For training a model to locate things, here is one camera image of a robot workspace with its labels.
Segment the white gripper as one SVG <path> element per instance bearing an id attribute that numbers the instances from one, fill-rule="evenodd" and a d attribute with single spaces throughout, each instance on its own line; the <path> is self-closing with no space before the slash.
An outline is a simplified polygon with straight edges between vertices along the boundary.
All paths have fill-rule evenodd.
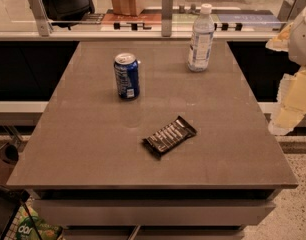
<path id="1" fill-rule="evenodd" d="M 267 49 L 287 52 L 289 59 L 302 67 L 294 75 L 284 74 L 273 106 L 268 129 L 273 135 L 291 132 L 306 114 L 306 7 L 293 23 L 265 45 Z"/>

